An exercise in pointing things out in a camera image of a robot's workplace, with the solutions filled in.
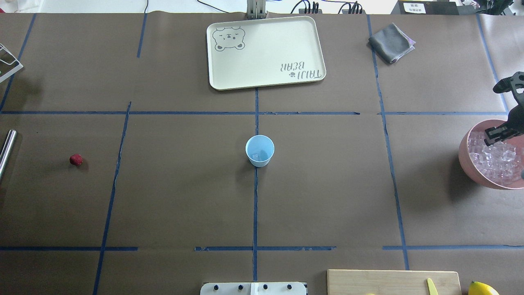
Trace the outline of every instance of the folded towel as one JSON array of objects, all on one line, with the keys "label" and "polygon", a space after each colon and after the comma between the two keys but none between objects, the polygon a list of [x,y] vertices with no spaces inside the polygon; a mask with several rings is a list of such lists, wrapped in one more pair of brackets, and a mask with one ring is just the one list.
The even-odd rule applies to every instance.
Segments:
[{"label": "folded towel", "polygon": [[375,33],[369,38],[369,43],[390,64],[415,49],[413,46],[415,41],[411,40],[395,24]]}]

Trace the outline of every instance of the bear face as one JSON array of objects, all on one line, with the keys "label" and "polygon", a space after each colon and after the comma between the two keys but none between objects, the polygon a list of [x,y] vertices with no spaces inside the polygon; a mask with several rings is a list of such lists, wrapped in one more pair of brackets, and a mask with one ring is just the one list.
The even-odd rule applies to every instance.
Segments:
[{"label": "bear face", "polygon": [[213,32],[213,39],[216,42],[215,49],[217,51],[223,51],[225,48],[244,49],[244,36],[246,32],[240,27],[216,29]]}]

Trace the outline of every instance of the metal cylinder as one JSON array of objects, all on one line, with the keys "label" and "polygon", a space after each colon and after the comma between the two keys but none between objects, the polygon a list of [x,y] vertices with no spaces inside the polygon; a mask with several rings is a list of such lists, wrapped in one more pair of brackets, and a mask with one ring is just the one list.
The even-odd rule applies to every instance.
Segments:
[{"label": "metal cylinder", "polygon": [[13,149],[13,145],[15,144],[15,139],[16,130],[9,130],[5,139],[4,147],[2,148],[2,153],[0,154],[0,182],[2,181],[2,176],[4,175],[7,160],[9,160],[11,150]]}]

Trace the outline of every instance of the lemon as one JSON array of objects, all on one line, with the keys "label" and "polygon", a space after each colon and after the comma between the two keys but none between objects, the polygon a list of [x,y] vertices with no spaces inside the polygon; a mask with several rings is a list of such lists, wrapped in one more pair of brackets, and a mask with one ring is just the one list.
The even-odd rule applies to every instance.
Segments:
[{"label": "lemon", "polygon": [[467,295],[499,295],[492,286],[472,281]]}]

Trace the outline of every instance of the yellow knife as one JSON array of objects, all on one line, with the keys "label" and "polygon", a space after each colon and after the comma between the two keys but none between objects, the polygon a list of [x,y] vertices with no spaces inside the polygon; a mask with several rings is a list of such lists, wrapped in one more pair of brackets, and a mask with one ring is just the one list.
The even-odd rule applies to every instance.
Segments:
[{"label": "yellow knife", "polygon": [[428,290],[429,295],[439,295],[439,293],[436,291],[435,284],[433,284],[433,280],[428,278]]}]

